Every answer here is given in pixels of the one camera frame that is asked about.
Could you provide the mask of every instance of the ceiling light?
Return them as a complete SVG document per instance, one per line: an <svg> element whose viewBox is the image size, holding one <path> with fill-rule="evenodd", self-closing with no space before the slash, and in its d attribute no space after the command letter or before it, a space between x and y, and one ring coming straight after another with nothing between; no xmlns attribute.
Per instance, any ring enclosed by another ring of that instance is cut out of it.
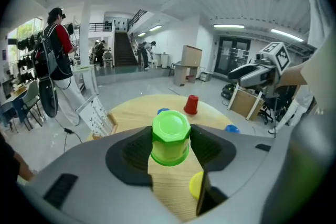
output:
<svg viewBox="0 0 336 224"><path fill-rule="evenodd" d="M299 42L303 41L303 39L301 39L299 37L293 36L291 34L288 34L288 33L285 33L285 32L279 31L279 30L272 29L271 32L277 33L277 34L280 34L280 35L283 35L283 36L286 36L286 37L290 37L290 38L295 39L295 40L297 40Z"/></svg>
<svg viewBox="0 0 336 224"><path fill-rule="evenodd" d="M161 25L157 25L157 26L153 27L152 29L149 29L149 31L154 31L154 30L157 30L161 27L162 27Z"/></svg>
<svg viewBox="0 0 336 224"><path fill-rule="evenodd" d="M243 25L214 25L215 28L244 28Z"/></svg>

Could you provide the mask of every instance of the person's arm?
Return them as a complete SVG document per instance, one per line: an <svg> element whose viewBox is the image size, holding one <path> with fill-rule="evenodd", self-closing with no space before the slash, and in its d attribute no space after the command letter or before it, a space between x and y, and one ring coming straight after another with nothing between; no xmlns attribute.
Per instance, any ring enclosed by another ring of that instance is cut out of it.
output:
<svg viewBox="0 0 336 224"><path fill-rule="evenodd" d="M30 181L34 177L34 174L30 171L25 160L17 152L14 153L14 158L20 163L19 176L26 181Z"/></svg>
<svg viewBox="0 0 336 224"><path fill-rule="evenodd" d="M305 66L305 63L303 62L297 66L287 68L282 74L277 88L290 85L306 85L307 82L301 74L301 69Z"/></svg>
<svg viewBox="0 0 336 224"><path fill-rule="evenodd" d="M55 29L57 32L57 36L63 45L64 53L66 54L72 53L75 49L70 42L70 38L69 38L68 32L66 31L65 27L63 25L58 25L56 26Z"/></svg>

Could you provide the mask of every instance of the wooden panel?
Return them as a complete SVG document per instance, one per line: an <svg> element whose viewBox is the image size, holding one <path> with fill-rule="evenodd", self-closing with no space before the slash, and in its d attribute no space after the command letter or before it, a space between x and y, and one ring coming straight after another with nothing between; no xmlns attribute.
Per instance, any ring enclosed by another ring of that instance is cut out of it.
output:
<svg viewBox="0 0 336 224"><path fill-rule="evenodd" d="M238 90L235 100L232 103L231 110L235 111L239 115L242 115L243 117L247 117L248 113L250 112L254 102L256 101L256 96L242 91ZM254 110L253 114L250 117L250 120L253 121L256 119L258 112L260 111L260 108L262 107L264 103L264 100L260 99L256 109Z"/></svg>
<svg viewBox="0 0 336 224"><path fill-rule="evenodd" d="M184 45L182 50L181 66L199 67L201 64L202 50Z"/></svg>

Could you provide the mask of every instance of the cardboard box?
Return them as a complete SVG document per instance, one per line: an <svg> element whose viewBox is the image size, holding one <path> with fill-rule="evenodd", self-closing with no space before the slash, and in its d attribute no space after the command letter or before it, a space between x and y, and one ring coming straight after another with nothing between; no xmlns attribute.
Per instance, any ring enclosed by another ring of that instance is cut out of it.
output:
<svg viewBox="0 0 336 224"><path fill-rule="evenodd" d="M231 110L246 118L248 113L250 113L250 110L256 99L257 96L254 96L253 94L250 94L248 92L239 89L237 91L236 98L232 103ZM264 100L260 99L256 108L254 109L254 112L252 113L249 119L250 121L254 121L256 119L258 112L263 107L263 104Z"/></svg>

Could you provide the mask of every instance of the door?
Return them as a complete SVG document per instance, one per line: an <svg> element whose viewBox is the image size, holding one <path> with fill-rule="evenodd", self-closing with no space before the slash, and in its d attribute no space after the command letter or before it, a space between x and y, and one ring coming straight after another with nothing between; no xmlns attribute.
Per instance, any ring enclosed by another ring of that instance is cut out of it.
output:
<svg viewBox="0 0 336 224"><path fill-rule="evenodd" d="M251 40L221 37L215 72L228 75L232 70L247 63Z"/></svg>

